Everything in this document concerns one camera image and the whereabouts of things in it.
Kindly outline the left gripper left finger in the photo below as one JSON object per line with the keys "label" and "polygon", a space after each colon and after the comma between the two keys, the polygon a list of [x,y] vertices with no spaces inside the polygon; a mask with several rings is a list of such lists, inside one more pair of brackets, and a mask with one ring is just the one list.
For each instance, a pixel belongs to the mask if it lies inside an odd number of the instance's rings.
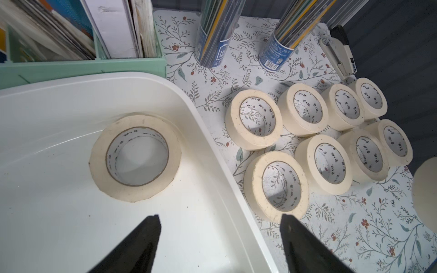
{"label": "left gripper left finger", "polygon": [[91,273],[150,273],[161,233],[158,215],[146,217]]}

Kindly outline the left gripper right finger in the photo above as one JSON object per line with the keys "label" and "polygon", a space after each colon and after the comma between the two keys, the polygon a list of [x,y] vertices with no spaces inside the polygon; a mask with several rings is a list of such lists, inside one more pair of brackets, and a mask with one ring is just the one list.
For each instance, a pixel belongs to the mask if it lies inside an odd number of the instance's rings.
{"label": "left gripper right finger", "polygon": [[294,216],[282,215],[280,233],[289,272],[352,272]]}

